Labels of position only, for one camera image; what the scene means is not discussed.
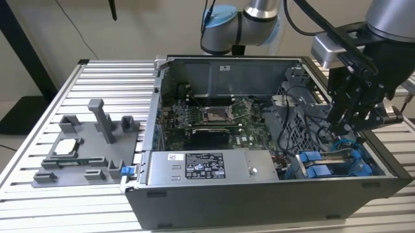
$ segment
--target black cable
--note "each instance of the black cable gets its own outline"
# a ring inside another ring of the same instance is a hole
[[[308,120],[307,120],[307,114],[303,115],[303,120],[304,120],[306,130],[307,130],[307,133],[308,133],[308,137],[310,137],[311,143],[319,148],[320,151],[326,152],[326,150],[324,150],[324,148],[320,146],[320,144],[312,139],[312,134],[311,134],[310,125],[308,125]]]
[[[83,37],[83,35],[82,35],[82,33],[80,33],[80,31],[79,31],[79,29],[78,29],[78,27],[76,27],[75,23],[74,23],[74,21],[72,21],[71,17],[70,17],[70,16],[68,16],[68,14],[66,13],[66,10],[64,10],[63,6],[60,5],[60,3],[59,3],[59,1],[58,1],[58,0],[55,0],[55,2],[58,3],[59,8],[62,9],[62,11],[63,11],[64,15],[67,16],[67,18],[68,18],[70,22],[72,23],[72,25],[74,25],[74,27],[75,27],[75,29],[76,29],[78,33],[79,33],[79,36],[80,36],[80,38],[82,38],[82,40],[83,40],[83,42],[84,42],[86,46],[88,47],[88,49],[90,49],[90,50],[91,50],[91,52],[94,53],[94,55],[95,55],[96,59],[99,60],[98,55],[96,55],[96,53],[94,52],[94,50],[91,49],[91,47],[90,47],[88,43],[86,42],[86,39],[84,39],[84,37]]]
[[[322,29],[327,32],[328,37],[332,41],[339,44],[352,58],[359,62],[360,65],[371,72],[372,75],[376,75],[379,70],[372,60],[360,52],[360,50],[354,45],[348,35],[336,30],[336,28],[330,24],[330,22],[323,18],[319,12],[312,8],[306,0],[295,0],[295,3],[312,19],[312,21],[322,27]]]
[[[294,30],[299,34],[306,35],[306,36],[315,36],[316,34],[320,34],[320,33],[324,32],[324,31],[320,31],[320,32],[315,32],[315,33],[308,33],[308,32],[304,32],[302,29],[299,29],[298,26],[295,25],[292,19],[291,19],[291,16],[290,16],[287,0],[284,0],[283,7],[284,7],[284,14],[286,14],[286,17],[287,17],[287,21],[288,21],[291,27],[294,28]]]
[[[402,108],[400,108],[400,113],[403,113],[403,110],[406,109],[408,103],[403,103]]]
[[[203,11],[203,16],[204,16],[204,14],[206,14],[206,11],[207,11],[207,16],[204,16],[204,17],[203,17],[203,20],[202,20],[200,48],[202,48],[202,39],[203,39],[203,36],[204,36],[204,34],[206,34],[206,30],[207,30],[207,24],[208,24],[210,17],[211,17],[212,12],[214,12],[215,3],[216,3],[216,0],[214,0],[211,6],[210,6],[210,8],[208,8],[208,11],[207,11],[208,0],[206,1],[206,8],[204,8],[204,11]]]
[[[288,93],[288,91],[290,91],[292,88],[295,88],[295,87],[303,88],[303,89],[306,89],[307,91],[311,92],[311,90],[310,90],[310,88],[308,88],[307,86],[294,85],[294,86],[291,86],[291,87],[287,89],[286,93]]]
[[[287,147],[286,147],[286,150],[287,150],[287,151],[292,150],[292,149],[299,145],[299,140],[298,140],[298,143],[296,143],[292,147],[288,148],[290,142],[291,142],[291,135],[292,135],[292,132],[294,132],[294,130],[295,130],[296,127],[298,127],[298,125],[295,125],[295,126],[291,128],[291,131],[290,131],[290,133],[288,133],[288,141],[287,141]]]
[[[204,20],[206,20],[207,8],[208,8],[208,0],[206,0],[206,7],[204,7],[203,12],[202,12],[200,34],[203,34],[203,24],[204,24]]]
[[[308,118],[315,118],[315,119],[319,119],[319,120],[326,120],[326,118],[323,117],[319,117],[319,116],[314,116],[314,115],[310,115],[310,114],[306,114],[308,116]]]
[[[319,130],[318,130],[318,132],[316,132],[318,139],[320,139],[320,132],[323,131],[324,128],[327,129],[326,126],[320,126],[320,127],[319,127]]]
[[[324,131],[326,131],[326,133],[330,135],[331,139],[332,139],[332,140],[336,140],[336,137],[330,133],[328,128],[324,127],[314,118],[316,118],[316,119],[319,119],[319,120],[324,120],[324,121],[326,121],[326,119],[323,119],[323,118],[320,118],[320,117],[316,117],[316,116],[312,116],[312,115],[310,115],[310,114],[306,114],[306,115],[307,115],[308,119],[312,121],[312,123],[315,123],[315,125],[319,127],[319,129],[320,129],[320,128],[323,128],[323,130],[326,129]]]
[[[278,148],[283,151],[284,154],[290,155],[291,157],[294,157],[295,155],[287,151],[283,146],[280,145],[280,139],[283,137],[283,133],[287,129],[287,125],[288,125],[288,119],[290,119],[290,102],[288,102],[288,98],[286,96],[286,118],[284,118],[284,122],[283,122],[283,128],[279,132],[279,135],[278,135],[278,138],[276,138],[276,145],[278,145]]]
[[[7,149],[9,149],[9,150],[12,150],[12,151],[17,151],[16,149],[13,149],[13,148],[11,148],[11,147],[8,147],[8,146],[4,146],[4,145],[1,145],[1,144],[0,144],[0,147],[7,148]]]

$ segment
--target aluminum table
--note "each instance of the aluminum table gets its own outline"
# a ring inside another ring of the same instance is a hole
[[[0,231],[5,232],[143,232],[118,184],[32,188],[31,182],[60,132],[63,115],[94,121],[91,98],[106,102],[112,120],[132,115],[142,123],[135,163],[154,88],[154,61],[90,61],[78,65],[51,106],[0,175]],[[375,130],[398,161],[415,177],[415,125]],[[415,232],[415,182],[391,198],[371,201],[346,220],[183,230],[182,232]]]

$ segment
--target warning label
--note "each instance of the warning label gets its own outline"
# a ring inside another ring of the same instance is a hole
[[[226,178],[226,165],[222,153],[186,154],[186,178],[188,179],[223,179]]]

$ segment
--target wires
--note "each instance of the wires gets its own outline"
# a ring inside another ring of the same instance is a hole
[[[288,125],[288,119],[290,119],[290,102],[288,102],[288,98],[286,96],[286,118],[284,118],[284,122],[283,122],[283,128],[279,132],[278,138],[276,138],[276,145],[279,147],[279,149],[283,151],[284,154],[290,155],[291,157],[294,157],[295,155],[283,148],[283,146],[280,145],[280,139],[283,137],[283,133],[287,129],[287,125]]]
[[[296,144],[295,144],[292,147],[288,148],[290,142],[291,142],[291,135],[292,135],[294,130],[295,130],[296,127],[298,127],[298,125],[295,125],[294,127],[291,127],[291,131],[290,131],[290,133],[288,133],[288,141],[287,141],[286,150],[292,150],[292,149],[294,149],[295,147],[298,147],[298,145],[299,145],[299,140],[298,140],[298,141],[296,141]]]
[[[319,12],[312,8],[306,0],[295,0],[295,3],[312,19],[312,21],[322,27],[322,29],[327,32],[327,36],[330,39],[339,44],[348,55],[351,55],[352,60],[348,60],[351,63],[355,63],[356,67],[359,67],[359,73],[366,74],[368,71],[370,75],[376,75],[379,73],[378,67],[372,60],[360,52],[360,50],[354,45],[350,36],[346,32],[336,30],[336,28],[330,24],[330,22],[323,18]]]
[[[319,142],[322,142],[322,140],[320,140],[320,132],[322,132],[323,129],[327,129],[327,127],[326,126],[320,126],[319,129],[318,129],[318,132],[316,132],[316,137],[318,137]]]
[[[336,154],[339,152],[343,152],[343,151],[347,151],[347,150],[354,150],[352,148],[343,148],[340,150],[336,150],[336,151],[331,151],[331,152],[320,152],[320,154],[324,154],[324,155],[330,155],[330,154]]]
[[[326,152],[324,148],[320,146],[320,144],[312,139],[312,134],[310,130],[310,124],[308,124],[308,119],[307,119],[307,114],[303,115],[303,120],[304,120],[304,125],[306,125],[306,130],[308,133],[310,141],[311,143],[319,148],[320,151]]]
[[[412,98],[414,98],[414,95],[411,93],[408,93],[406,98],[404,98],[404,101],[403,101],[403,105],[402,105],[402,108],[400,108],[400,113],[403,113],[403,110],[406,109],[407,104],[411,102]]]
[[[66,13],[66,10],[64,10],[63,6],[60,5],[60,3],[59,3],[59,1],[58,1],[58,0],[55,0],[55,2],[58,3],[59,8],[62,9],[62,11],[63,11],[64,15],[67,16],[67,18],[68,18],[70,22],[72,23],[72,25],[74,25],[74,27],[75,27],[75,29],[76,29],[78,33],[79,33],[79,36],[80,36],[80,38],[82,38],[82,40],[83,40],[83,42],[84,42],[86,46],[88,47],[88,49],[91,50],[92,54],[95,55],[95,58],[99,60],[98,55],[96,55],[96,53],[94,52],[94,50],[91,49],[91,47],[90,47],[88,43],[86,42],[86,39],[84,39],[84,37],[83,37],[83,35],[82,35],[82,33],[80,33],[80,31],[79,31],[79,29],[78,29],[78,27],[76,27],[75,23],[74,23],[74,21],[72,21],[71,17],[70,17],[70,16],[68,16],[68,14]]]
[[[358,144],[354,140],[342,139],[342,140],[339,140],[339,141],[332,145],[331,151],[334,151],[334,150],[338,148],[338,146],[339,146],[342,143],[344,143],[344,142],[348,142],[348,143],[354,144],[356,147],[359,147],[359,144]]]
[[[0,144],[0,147],[7,148],[7,149],[9,149],[9,150],[12,150],[12,151],[17,151],[16,149],[13,149],[13,148],[11,148],[11,147],[8,147],[8,146],[5,146],[5,145],[1,145],[1,144]]]
[[[210,6],[208,11],[207,11],[208,0],[206,0],[206,7],[204,7],[204,10],[203,10],[203,18],[202,18],[202,26],[200,26],[200,33],[202,33],[202,36],[200,36],[200,48],[202,48],[202,39],[203,39],[203,36],[206,34],[206,30],[207,30],[207,24],[208,24],[210,17],[211,17],[212,12],[214,12],[215,3],[216,3],[216,0],[214,0],[212,5]]]
[[[307,91],[311,91],[310,88],[308,88],[307,86],[294,85],[294,86],[291,86],[291,87],[287,89],[286,94],[287,94],[288,91],[290,91],[292,88],[295,88],[295,87],[303,88],[303,89],[306,89]]]
[[[206,0],[206,7],[204,7],[203,12],[202,12],[202,24],[200,24],[200,34],[202,35],[204,33],[204,21],[206,21],[206,11],[207,11],[207,8],[208,8],[208,0]]]
[[[283,7],[284,7],[284,14],[286,14],[286,17],[287,17],[287,21],[288,21],[291,27],[294,28],[294,30],[299,34],[306,35],[306,36],[315,36],[316,34],[320,34],[320,33],[324,32],[324,31],[322,31],[322,32],[308,33],[308,32],[304,32],[302,29],[299,29],[298,26],[295,25],[292,19],[291,19],[291,16],[290,16],[287,0],[284,0]]]

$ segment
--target open computer tower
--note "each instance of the open computer tower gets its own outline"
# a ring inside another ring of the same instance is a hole
[[[144,229],[347,218],[411,182],[372,132],[327,131],[310,58],[168,56],[159,67],[126,184]]]

